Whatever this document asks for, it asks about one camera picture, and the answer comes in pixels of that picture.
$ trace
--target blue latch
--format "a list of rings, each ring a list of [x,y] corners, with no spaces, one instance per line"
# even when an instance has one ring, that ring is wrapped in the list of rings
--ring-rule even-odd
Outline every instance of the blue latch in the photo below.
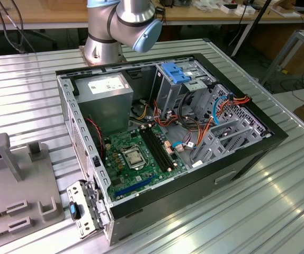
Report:
[[[181,68],[179,68],[175,63],[173,62],[166,62],[162,64],[162,67],[164,68],[164,71],[170,76],[170,78],[173,79],[173,82],[175,84],[189,82],[191,80],[190,77],[186,76]]]
[[[76,212],[76,208],[75,208],[75,206],[73,204],[73,205],[71,205],[71,213],[75,213],[75,212]]]

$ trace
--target metal frame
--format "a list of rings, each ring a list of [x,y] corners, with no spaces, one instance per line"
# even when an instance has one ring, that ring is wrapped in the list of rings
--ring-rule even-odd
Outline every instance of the metal frame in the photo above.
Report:
[[[304,123],[218,47],[201,39],[157,43],[147,54],[123,47],[128,61],[200,52],[289,137],[245,177],[109,247],[104,233],[80,241],[65,189],[82,178],[61,114],[55,71],[86,67],[79,50],[0,57],[0,133],[11,148],[49,147],[66,218],[0,247],[0,253],[250,253],[304,250]]]
[[[275,69],[277,68],[277,66],[279,65],[280,61],[284,58],[284,56],[289,52],[289,50],[292,48],[292,46],[297,43],[297,42],[301,42],[304,43],[304,30],[298,30],[295,31],[293,33],[293,35],[291,35],[291,37],[289,38],[289,40],[287,41],[287,43],[284,45],[284,47],[280,50],[280,52],[278,53],[278,55],[276,56],[276,58],[273,60],[273,62],[271,63],[270,67],[267,69],[264,77],[260,80],[260,84],[264,85],[266,83],[266,81],[269,79],[269,77],[272,75],[272,73],[275,71]],[[292,56],[295,54],[295,51],[298,50],[297,47],[293,48],[293,53],[290,53],[290,57],[292,58]]]

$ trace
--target yellow cable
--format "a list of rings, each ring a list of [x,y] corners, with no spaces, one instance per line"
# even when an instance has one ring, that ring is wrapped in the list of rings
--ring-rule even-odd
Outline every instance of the yellow cable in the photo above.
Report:
[[[140,117],[138,117],[137,120],[143,119],[146,116],[146,113],[147,113],[147,104],[145,104],[145,109],[144,109],[143,114]]]
[[[245,96],[244,98],[234,98],[236,101],[243,101],[247,98],[247,96]]]

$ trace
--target red cable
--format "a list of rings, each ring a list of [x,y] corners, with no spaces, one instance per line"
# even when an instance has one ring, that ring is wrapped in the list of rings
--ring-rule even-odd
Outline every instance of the red cable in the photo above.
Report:
[[[103,158],[103,140],[101,138],[101,134],[100,134],[100,130],[99,127],[89,118],[86,118],[86,120],[88,120],[90,123],[93,124],[93,126],[95,127],[95,129],[97,130],[98,134],[99,134],[99,139],[100,139],[100,146],[101,146],[101,158]]]

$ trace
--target motherboard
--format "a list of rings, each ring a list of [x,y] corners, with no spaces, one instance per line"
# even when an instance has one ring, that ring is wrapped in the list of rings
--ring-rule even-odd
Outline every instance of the motherboard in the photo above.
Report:
[[[184,162],[157,125],[142,125],[136,130],[110,135],[104,142],[111,200],[186,172]]]

